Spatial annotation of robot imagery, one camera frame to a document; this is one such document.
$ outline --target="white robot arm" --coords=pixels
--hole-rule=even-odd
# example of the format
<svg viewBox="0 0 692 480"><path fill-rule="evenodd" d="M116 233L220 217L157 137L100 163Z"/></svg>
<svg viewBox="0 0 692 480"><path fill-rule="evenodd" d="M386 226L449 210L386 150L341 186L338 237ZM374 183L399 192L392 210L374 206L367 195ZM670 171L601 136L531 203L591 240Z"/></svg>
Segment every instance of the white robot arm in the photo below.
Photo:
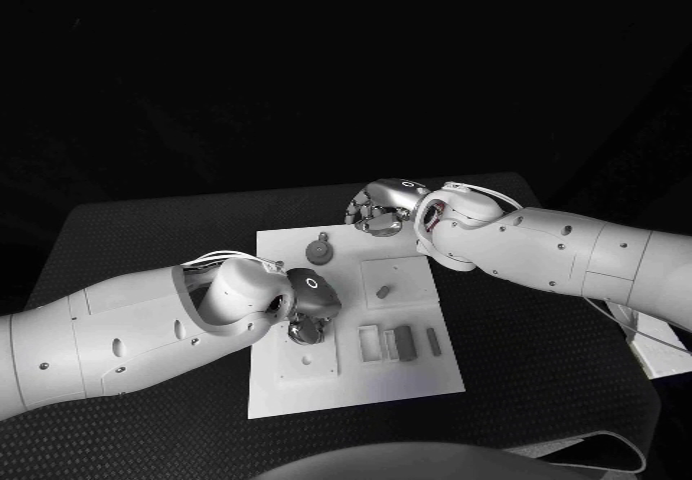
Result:
<svg viewBox="0 0 692 480"><path fill-rule="evenodd" d="M314 271L281 267L239 252L204 256L0 317L0 420L155 385L252 345L281 321L296 343L318 343L335 292ZM190 292L208 284L196 308Z"/></svg>
<svg viewBox="0 0 692 480"><path fill-rule="evenodd" d="M514 207L504 213L494 194ZM403 179L371 182L345 223L373 236L413 222L418 251L456 271L478 267L526 287L606 300L692 331L692 238L570 213L521 208L480 187L431 192Z"/></svg>

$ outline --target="table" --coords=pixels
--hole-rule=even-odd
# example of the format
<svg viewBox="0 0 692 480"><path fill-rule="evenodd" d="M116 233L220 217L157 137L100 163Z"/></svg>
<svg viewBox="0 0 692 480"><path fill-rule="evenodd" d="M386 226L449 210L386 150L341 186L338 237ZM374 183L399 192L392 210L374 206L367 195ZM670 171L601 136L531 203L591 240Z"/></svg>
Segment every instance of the table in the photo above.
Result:
<svg viewBox="0 0 692 480"><path fill-rule="evenodd" d="M456 180L529 207L511 173ZM255 253L258 230L338 224L363 185L80 205L27 308L116 275L219 249ZM655 392L615 324L583 300L431 262L467 392L246 419L249 349L149 389L67 402L0 423L1 478L250 478L305 456L392 441L513 448L583 438L547 461L640 471Z"/></svg>

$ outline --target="white board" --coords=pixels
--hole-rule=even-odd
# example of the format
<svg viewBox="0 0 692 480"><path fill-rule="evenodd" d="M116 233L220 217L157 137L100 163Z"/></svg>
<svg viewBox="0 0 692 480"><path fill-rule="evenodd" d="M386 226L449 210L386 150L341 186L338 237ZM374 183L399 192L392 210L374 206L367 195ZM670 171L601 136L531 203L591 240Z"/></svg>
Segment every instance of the white board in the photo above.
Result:
<svg viewBox="0 0 692 480"><path fill-rule="evenodd" d="M328 235L334 257L325 265L315 266L305 259L305 247L317 240L319 232ZM371 237L351 225L260 231L256 232L256 254L282 260L285 269L311 268L332 286L343 307L327 328L324 343L312 346L294 344L285 335L283 322L252 345L247 418L464 391L428 260L415 251L409 224L397 235L387 238ZM412 261L406 257L420 258ZM380 268L371 268L376 264L363 264L383 259L400 259L394 265L405 265L405 272L418 269L415 281L406 284L403 276L396 278L393 268L392 276L387 276ZM383 300L389 298L387 304L377 305L377 308L367 308L366 293L376 293L376 290L370 292L371 287L366 289L367 282L374 285L393 282L392 297L384 297ZM426 292L418 290L420 285ZM410 289L418 292L412 303L405 301L410 295L394 295L406 288L409 292L413 292ZM418 353L413 361L387 362L383 359L381 362L361 363L357 329L367 325L377 326L383 351L381 332L399 325L410 326ZM428 344L428 327L436 333L442 351L438 357Z"/></svg>

